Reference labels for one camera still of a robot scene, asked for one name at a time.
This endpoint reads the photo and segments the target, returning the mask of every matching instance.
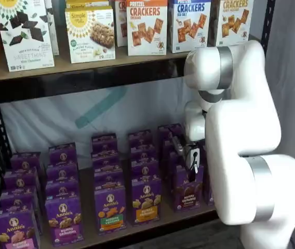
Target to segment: shelf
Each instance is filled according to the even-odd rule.
[[[144,240],[156,238],[181,229],[189,228],[204,222],[217,219],[217,213],[213,206],[202,205],[199,209],[175,213],[170,206],[169,195],[163,190],[163,200],[160,220],[147,225],[133,227],[127,222],[127,228],[112,234],[100,236],[95,226],[95,213],[93,212],[93,191],[91,183],[92,170],[80,170],[81,203],[84,227],[84,241],[62,246],[62,249],[81,248],[119,248],[135,244]],[[42,249],[53,248],[47,221],[44,224],[42,235]]]

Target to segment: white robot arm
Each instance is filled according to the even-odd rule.
[[[281,129],[257,41],[191,52],[185,82],[199,102],[185,107],[186,134],[205,139],[220,219],[242,225],[246,249],[285,249],[295,228],[295,159],[265,155]],[[222,100],[230,89],[230,100]]]

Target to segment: cracker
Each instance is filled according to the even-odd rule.
[[[186,30],[186,27],[181,27],[178,29],[178,42],[181,43],[181,42],[185,42],[185,30]]]
[[[138,24],[137,27],[138,27],[139,38],[145,38],[146,37],[145,22]]]
[[[200,16],[199,16],[199,21],[198,21],[198,26],[199,26],[201,29],[204,28],[205,21],[206,21],[206,15],[204,15],[204,14],[200,14]]]
[[[249,15],[249,10],[248,9],[244,9],[243,10],[242,17],[241,17],[241,23],[246,24],[247,19],[248,19],[248,15]]]
[[[196,22],[193,23],[192,27],[191,27],[191,30],[189,32],[189,35],[192,37],[192,38],[195,38],[196,34],[197,34],[197,30],[198,30],[198,24]]]
[[[138,46],[141,45],[141,37],[139,35],[138,31],[133,31],[132,32],[132,43],[134,46]]]
[[[233,32],[237,34],[237,32],[240,29],[240,26],[241,26],[241,19],[236,18],[236,21],[235,21],[234,26],[232,28]]]
[[[153,28],[154,32],[160,34],[163,27],[163,23],[164,21],[162,19],[157,18]]]
[[[154,30],[149,27],[147,29],[147,32],[146,32],[146,37],[144,38],[148,43],[151,43],[152,42],[152,39],[153,39],[153,36],[154,36]]]

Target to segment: white box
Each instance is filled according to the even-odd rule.
[[[65,10],[71,63],[115,59],[111,6]]]
[[[0,33],[10,72],[54,66],[44,0],[0,1]]]
[[[230,46],[249,38],[254,0],[212,0],[209,43]]]
[[[167,0],[127,1],[129,56],[166,54]]]
[[[128,45],[127,37],[127,1],[115,0],[116,41],[118,47]]]
[[[168,47],[173,53],[206,47],[211,0],[170,0]]]

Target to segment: snack box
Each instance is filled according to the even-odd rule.
[[[45,203],[53,246],[82,241],[82,210],[79,196],[61,193],[48,196]]]
[[[0,1],[0,33],[10,72],[54,66],[43,0]]]
[[[115,0],[115,24],[117,46],[127,46],[127,0]]]
[[[0,244],[2,248],[41,247],[31,203],[0,209]]]
[[[58,162],[75,162],[77,163],[76,144],[68,143],[50,147],[49,161],[51,164]]]
[[[169,0],[168,47],[172,53],[207,45],[211,0]]]
[[[0,196],[0,205],[3,208],[11,206],[22,206],[32,203],[35,220],[39,234],[43,234],[43,223],[41,209],[38,203],[38,196],[35,187],[15,188],[3,190]]]
[[[115,59],[111,6],[65,10],[71,63]]]
[[[126,191],[122,179],[95,182],[95,210],[99,234],[126,228]]]
[[[129,56],[166,54],[167,0],[127,0]]]
[[[134,177],[131,180],[132,224],[147,224],[160,219],[162,183],[158,176]]]
[[[254,0],[212,0],[209,43],[237,45],[248,41]]]
[[[46,196],[71,192],[79,193],[79,183],[75,176],[49,180],[45,187]]]
[[[78,178],[77,164],[74,162],[58,162],[55,165],[50,164],[47,167],[46,173],[48,180],[70,176]]]

